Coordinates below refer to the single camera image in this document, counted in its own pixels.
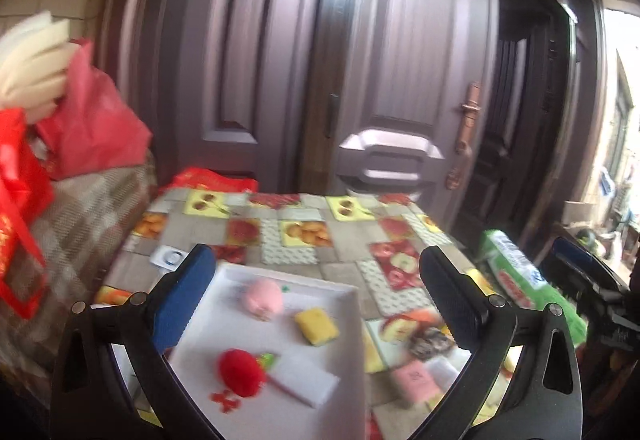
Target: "white tray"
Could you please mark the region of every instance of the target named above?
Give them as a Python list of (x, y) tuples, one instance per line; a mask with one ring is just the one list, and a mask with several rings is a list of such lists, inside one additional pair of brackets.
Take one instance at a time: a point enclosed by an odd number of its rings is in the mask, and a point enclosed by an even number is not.
[[(270, 278), (289, 287), (285, 311), (271, 322), (258, 321), (241, 305), (246, 286)], [(322, 307), (340, 337), (316, 348), (302, 336), (293, 314)], [(330, 400), (319, 409), (268, 382), (254, 398), (224, 414), (211, 393), (225, 389), (218, 357), (229, 348), (251, 354), (294, 350), (340, 377)], [(364, 440), (366, 434), (364, 345), (355, 287), (276, 271), (223, 263), (202, 296), (170, 359), (175, 374), (209, 421), (228, 440)]]

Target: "red pom-pom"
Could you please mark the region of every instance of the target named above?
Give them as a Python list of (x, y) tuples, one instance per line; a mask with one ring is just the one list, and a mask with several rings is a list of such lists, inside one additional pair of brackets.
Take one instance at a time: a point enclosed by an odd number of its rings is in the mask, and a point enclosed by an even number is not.
[(220, 376), (227, 387), (238, 396), (255, 396), (267, 376), (254, 357), (244, 350), (226, 350), (218, 361)]

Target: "metal bolt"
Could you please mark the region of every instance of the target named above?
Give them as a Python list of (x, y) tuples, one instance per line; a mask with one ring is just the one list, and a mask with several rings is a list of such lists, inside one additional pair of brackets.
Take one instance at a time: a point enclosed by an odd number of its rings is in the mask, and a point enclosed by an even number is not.
[(549, 305), (549, 311), (556, 316), (562, 315), (562, 307), (558, 303), (551, 303)]
[(505, 301), (501, 295), (491, 294), (488, 299), (491, 306), (495, 306), (496, 308), (502, 308), (507, 304), (507, 301)]
[(86, 308), (86, 303), (84, 301), (76, 301), (73, 306), (71, 306), (71, 311), (74, 314), (81, 314), (84, 312)]
[(133, 306), (140, 306), (145, 301), (146, 301), (146, 293), (145, 292), (136, 292), (129, 298), (129, 302)]

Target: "green package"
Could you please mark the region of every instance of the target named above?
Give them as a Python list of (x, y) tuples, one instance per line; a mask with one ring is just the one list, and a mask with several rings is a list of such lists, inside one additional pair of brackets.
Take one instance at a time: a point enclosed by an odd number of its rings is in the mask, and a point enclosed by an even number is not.
[(574, 346), (586, 340), (587, 323), (504, 232), (487, 230), (482, 235), (479, 260), (486, 261), (502, 289), (520, 308), (542, 310), (549, 303), (558, 303), (564, 311)]

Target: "red plastic bag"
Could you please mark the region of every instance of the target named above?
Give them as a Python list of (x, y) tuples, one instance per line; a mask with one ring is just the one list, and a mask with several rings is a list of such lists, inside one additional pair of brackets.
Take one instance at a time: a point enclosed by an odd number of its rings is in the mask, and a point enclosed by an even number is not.
[(78, 41), (66, 73), (66, 95), (52, 116), (36, 124), (55, 180), (113, 167), (140, 165), (151, 132), (122, 101), (111, 77), (91, 65), (94, 44)]
[(176, 174), (172, 182), (161, 190), (164, 192), (174, 187), (189, 187), (219, 193), (255, 193), (258, 191), (258, 182), (249, 178), (227, 178), (209, 169), (187, 167)]
[(26, 120), (22, 109), (0, 111), (0, 297), (23, 319), (31, 319), (45, 288), (40, 276), (36, 292), (20, 301), (4, 282), (18, 240), (44, 267), (44, 258), (28, 225), (53, 201), (53, 189), (45, 171), (24, 139)]

